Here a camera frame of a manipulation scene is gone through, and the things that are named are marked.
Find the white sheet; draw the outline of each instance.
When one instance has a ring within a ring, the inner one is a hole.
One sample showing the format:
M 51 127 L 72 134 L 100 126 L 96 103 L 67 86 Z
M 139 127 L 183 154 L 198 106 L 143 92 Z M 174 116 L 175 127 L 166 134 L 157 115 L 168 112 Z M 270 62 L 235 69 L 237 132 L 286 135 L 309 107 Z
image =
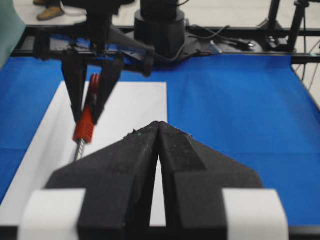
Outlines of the white sheet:
M 58 88 L 24 159 L 0 205 L 0 225 L 18 225 L 33 191 L 74 157 L 75 128 L 65 83 Z M 167 122 L 167 86 L 162 82 L 119 82 L 95 128 L 87 156 L 153 121 Z M 161 169 L 158 164 L 151 223 L 165 225 Z
M 87 11 L 80 8 L 65 6 L 66 14 L 48 21 L 38 21 L 37 15 L 41 14 L 45 7 L 35 6 L 33 0 L 13 0 L 14 9 L 21 20 L 30 26 L 72 26 L 87 20 Z
M 85 189 L 35 191 L 22 217 L 18 240 L 78 240 Z

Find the brown shoe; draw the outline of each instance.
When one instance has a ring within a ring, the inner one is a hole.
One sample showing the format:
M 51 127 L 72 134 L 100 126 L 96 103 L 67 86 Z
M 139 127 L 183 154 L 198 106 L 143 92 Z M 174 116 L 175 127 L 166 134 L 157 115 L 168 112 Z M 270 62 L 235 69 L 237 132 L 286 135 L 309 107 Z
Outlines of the brown shoe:
M 43 13 L 36 16 L 36 18 L 39 21 L 47 21 L 47 20 L 51 20 L 51 19 L 55 19 L 57 17 L 60 17 L 63 14 L 65 14 L 65 13 L 62 11 L 62 9 L 60 7 L 51 6 L 51 7 L 48 7 Z
M 33 4 L 36 6 L 46 6 L 47 1 L 46 0 L 33 0 Z

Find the white floor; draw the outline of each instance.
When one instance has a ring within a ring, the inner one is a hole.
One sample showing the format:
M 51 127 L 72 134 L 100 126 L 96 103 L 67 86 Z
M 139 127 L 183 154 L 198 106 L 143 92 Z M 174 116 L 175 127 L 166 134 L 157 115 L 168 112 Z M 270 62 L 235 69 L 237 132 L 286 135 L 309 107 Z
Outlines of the white floor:
M 279 23 L 286 28 L 291 27 L 296 7 L 295 0 L 281 0 L 278 13 Z M 190 0 L 181 9 L 191 24 L 201 26 L 223 27 L 255 27 L 261 23 L 269 13 L 271 0 Z M 113 23 L 119 26 L 132 26 L 134 14 L 140 8 L 140 1 L 122 7 L 118 17 L 114 17 Z M 308 28 L 320 28 L 320 3 L 311 3 L 306 10 L 306 26 Z M 320 37 L 308 37 L 307 51 L 320 40 Z M 304 51 L 303 38 L 299 38 L 296 48 L 298 52 Z M 319 47 L 314 51 L 320 53 Z M 310 87 L 311 79 L 315 72 L 316 64 L 308 64 L 305 73 L 305 86 Z M 298 74 L 301 76 L 303 67 L 300 67 Z M 320 67 L 310 90 L 313 97 L 320 105 Z

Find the cable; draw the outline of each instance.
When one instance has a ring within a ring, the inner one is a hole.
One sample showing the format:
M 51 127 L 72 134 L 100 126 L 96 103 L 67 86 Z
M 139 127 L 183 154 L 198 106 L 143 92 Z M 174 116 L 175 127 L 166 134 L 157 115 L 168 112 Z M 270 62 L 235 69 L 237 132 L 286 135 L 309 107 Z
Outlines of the cable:
M 226 30 L 230 28 L 230 26 L 225 26 L 223 28 L 221 28 L 219 31 L 217 32 L 213 32 L 210 30 L 211 33 L 213 33 L 211 36 L 196 36 L 196 35 L 193 35 L 193 36 L 189 36 L 189 38 L 192 38 L 192 39 L 201 39 L 201 40 L 210 40 L 210 39 L 213 39 L 215 37 L 217 37 L 222 31 Z
M 182 5 L 187 4 L 188 2 L 190 2 L 190 0 L 186 0 L 185 2 L 177 4 L 177 5 L 169 4 L 169 6 L 174 7 L 174 8 L 178 8 L 178 7 L 181 7 Z
M 208 36 L 208 37 L 202 37 L 202 36 L 197 36 L 197 35 L 194 35 L 194 36 L 190 36 L 189 38 L 196 38 L 196 39 L 204 39 L 204 40 L 208 40 L 208 39 L 212 39 L 213 37 L 217 37 L 217 38 L 220 38 L 222 40 L 225 40 L 225 41 L 229 41 L 233 44 L 237 44 L 239 48 L 245 48 L 245 49 L 249 49 L 250 47 L 253 47 L 254 44 L 251 43 L 251 42 L 246 42 L 244 40 L 241 40 L 241 39 L 235 39 L 235 38 L 230 38 L 230 37 L 225 37 L 225 36 L 221 36 L 220 33 L 229 28 L 230 26 L 225 26 L 223 27 L 222 29 L 220 29 L 218 32 L 214 32 L 206 27 L 202 27 L 202 26 L 199 26 L 199 25 L 192 25 L 191 27 L 194 27 L 194 28 L 200 28 L 200 29 L 203 29 L 209 33 L 211 33 L 212 35 L 211 36 Z
M 320 40 L 317 41 L 317 42 L 313 45 L 313 47 L 312 47 L 311 50 L 308 52 L 308 54 L 311 54 L 311 53 L 315 50 L 315 48 L 318 46 L 318 44 L 320 44 Z M 300 64 L 294 71 L 295 71 L 295 72 L 298 71 L 302 65 L 303 65 L 303 64 Z
M 311 83 L 310 83 L 310 86 L 309 86 L 309 89 L 308 89 L 309 91 L 311 90 L 312 85 L 314 84 L 314 80 L 315 80 L 318 68 L 319 68 L 319 63 L 317 63 L 317 65 L 316 65 L 316 67 L 314 69 L 313 77 L 312 77 L 312 80 L 311 80 Z
M 172 63 L 179 58 L 180 53 L 182 52 L 182 50 L 185 48 L 186 45 L 187 45 L 186 42 L 184 42 L 184 44 L 180 47 L 180 49 L 178 50 L 178 52 L 176 53 L 176 55 L 173 58 L 166 58 L 164 56 L 159 55 L 158 53 L 155 53 L 154 56 L 157 57 L 158 59 L 165 61 L 165 62 Z
M 304 32 L 307 31 L 307 27 L 306 26 L 307 26 L 306 8 L 304 8 L 304 16 L 303 16 L 303 29 L 304 29 Z M 304 53 L 306 54 L 307 53 L 307 36 L 304 35 L 303 39 L 304 39 Z M 302 82 L 305 81 L 306 67 L 307 67 L 307 64 L 304 64 L 304 66 L 303 66 L 303 74 L 302 74 Z

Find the blue cloth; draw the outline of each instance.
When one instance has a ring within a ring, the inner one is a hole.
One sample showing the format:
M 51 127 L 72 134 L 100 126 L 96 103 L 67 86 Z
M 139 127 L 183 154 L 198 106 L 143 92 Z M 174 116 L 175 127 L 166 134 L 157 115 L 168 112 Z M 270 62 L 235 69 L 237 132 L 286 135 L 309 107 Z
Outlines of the blue cloth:
M 62 79 L 60 68 L 11 58 L 0 71 L 0 197 Z M 290 225 L 320 224 L 320 113 L 289 56 L 193 58 L 150 78 L 125 72 L 121 80 L 166 82 L 169 124 L 255 169 L 278 191 Z

